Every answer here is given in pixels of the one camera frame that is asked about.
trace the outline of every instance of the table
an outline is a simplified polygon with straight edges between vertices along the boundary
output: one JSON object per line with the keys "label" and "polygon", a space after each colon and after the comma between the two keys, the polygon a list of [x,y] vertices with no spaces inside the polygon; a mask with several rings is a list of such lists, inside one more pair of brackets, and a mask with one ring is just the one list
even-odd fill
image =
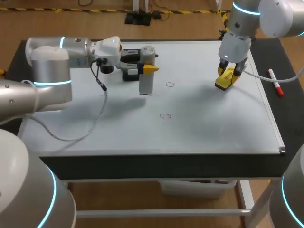
{"label": "table", "polygon": [[[6,79],[31,80],[31,69],[24,55],[22,41],[8,70]],[[293,68],[278,39],[258,39],[251,53],[260,75],[272,68],[278,79],[295,75]],[[243,198],[244,209],[192,209],[192,210],[131,210],[131,211],[79,211],[78,217],[125,217],[125,216],[247,216],[248,228],[255,227],[267,213],[267,199],[275,183],[271,183],[254,205],[247,196],[250,178],[280,178],[290,161],[304,143],[304,94],[299,81],[282,84],[285,97],[279,98],[273,84],[262,82],[277,127],[286,147],[285,154],[224,155],[130,155],[87,157],[42,157],[43,162],[62,180],[102,181],[159,180],[159,179],[237,179]],[[1,126],[15,135],[21,120]]]}
{"label": "table", "polygon": [[[284,144],[261,80],[244,75],[225,92],[214,86],[220,44],[122,42],[125,49],[156,49],[160,70],[154,75],[152,96],[139,95],[139,82],[122,81],[121,70],[115,69],[99,76],[108,100],[85,139],[58,141],[32,120],[22,122],[18,136],[40,157],[279,154]],[[247,70],[257,74],[250,52],[248,57]],[[34,116],[55,134],[77,138],[91,127],[104,96],[90,69],[71,69],[71,80],[73,100],[67,108]]]}

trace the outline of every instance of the blue led ring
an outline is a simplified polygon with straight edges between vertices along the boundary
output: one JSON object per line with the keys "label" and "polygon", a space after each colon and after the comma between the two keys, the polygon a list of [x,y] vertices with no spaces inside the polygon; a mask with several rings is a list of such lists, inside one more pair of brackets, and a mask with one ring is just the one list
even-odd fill
{"label": "blue led ring", "polygon": [[287,207],[287,209],[289,210],[289,213],[292,215],[292,217],[296,220],[296,222],[302,227],[304,228],[303,223],[295,216],[295,214],[293,213],[293,211],[291,210],[290,206],[287,203],[286,197],[285,197],[285,193],[284,193],[284,176],[282,178],[282,195],[283,195],[283,199],[285,202],[285,205]]}
{"label": "blue led ring", "polygon": [[53,178],[53,185],[54,185],[53,198],[52,198],[51,204],[50,204],[50,206],[49,206],[49,208],[47,210],[46,215],[44,216],[44,218],[42,219],[42,221],[40,222],[40,224],[37,226],[37,228],[41,228],[45,224],[46,220],[48,219],[48,217],[49,217],[49,215],[50,215],[50,213],[51,213],[51,211],[53,209],[53,206],[54,206],[54,203],[55,203],[55,198],[56,198],[56,191],[57,190],[56,190],[55,176],[54,176],[53,172],[51,171],[51,169],[49,167],[48,167],[48,169],[49,169],[49,171],[50,171],[50,173],[52,175],[52,178]]}
{"label": "blue led ring", "polygon": [[239,11],[243,12],[243,13],[247,13],[247,14],[252,14],[252,15],[260,15],[261,13],[259,12],[251,12],[245,9],[240,8],[239,6],[237,6],[235,3],[233,3],[233,6],[238,9]]}

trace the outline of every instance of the whiteboard surface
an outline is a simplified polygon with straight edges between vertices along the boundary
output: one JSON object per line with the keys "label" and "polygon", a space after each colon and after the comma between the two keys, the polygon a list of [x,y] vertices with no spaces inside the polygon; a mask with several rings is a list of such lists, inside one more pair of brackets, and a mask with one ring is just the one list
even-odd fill
{"label": "whiteboard surface", "polygon": [[[122,45],[129,49],[145,44],[159,55],[152,96],[139,95],[138,82],[123,82],[120,70],[100,74],[108,103],[95,130],[82,141],[62,142],[38,123],[24,120],[19,137],[29,150],[40,156],[279,153],[284,144],[260,80],[243,74],[227,91],[214,86],[220,41]],[[248,57],[247,71],[257,74],[250,53]],[[72,69],[71,77],[69,107],[35,114],[65,138],[83,135],[104,100],[90,69]],[[175,86],[168,87],[168,82]]]}

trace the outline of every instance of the yellow object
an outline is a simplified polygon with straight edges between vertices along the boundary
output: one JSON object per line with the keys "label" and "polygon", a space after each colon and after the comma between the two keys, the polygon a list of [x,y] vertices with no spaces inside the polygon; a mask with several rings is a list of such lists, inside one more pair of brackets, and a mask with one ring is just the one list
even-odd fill
{"label": "yellow object", "polygon": [[143,66],[143,74],[144,75],[150,75],[150,74],[153,74],[155,71],[158,71],[159,68],[155,67],[155,66],[152,66],[150,64],[145,64]]}
{"label": "yellow object", "polygon": [[215,80],[215,86],[221,90],[227,90],[239,78],[233,75],[234,67],[230,67]]}

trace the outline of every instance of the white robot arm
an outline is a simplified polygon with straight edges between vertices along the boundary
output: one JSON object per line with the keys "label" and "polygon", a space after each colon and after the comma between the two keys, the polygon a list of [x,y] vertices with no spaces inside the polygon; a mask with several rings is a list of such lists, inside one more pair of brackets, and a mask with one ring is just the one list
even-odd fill
{"label": "white robot arm", "polygon": [[[96,62],[101,73],[113,72],[114,66],[126,74],[139,76],[139,92],[151,95],[155,49],[122,50],[119,37],[97,42],[87,38],[30,38],[26,43],[26,59],[33,68],[35,86],[9,80],[0,81],[0,119],[34,112],[61,110],[72,100],[71,68],[90,68]],[[138,64],[121,62],[136,56]],[[98,77],[96,81],[106,91]]]}
{"label": "white robot arm", "polygon": [[[235,0],[228,20],[229,31],[223,32],[221,37],[218,76],[225,72],[229,62],[236,63],[236,67],[230,83],[221,78],[216,80],[215,85],[218,88],[228,89],[244,71],[251,40],[260,25],[262,31],[272,38],[304,35],[304,1]],[[293,79],[298,78],[303,71],[304,68]]]}

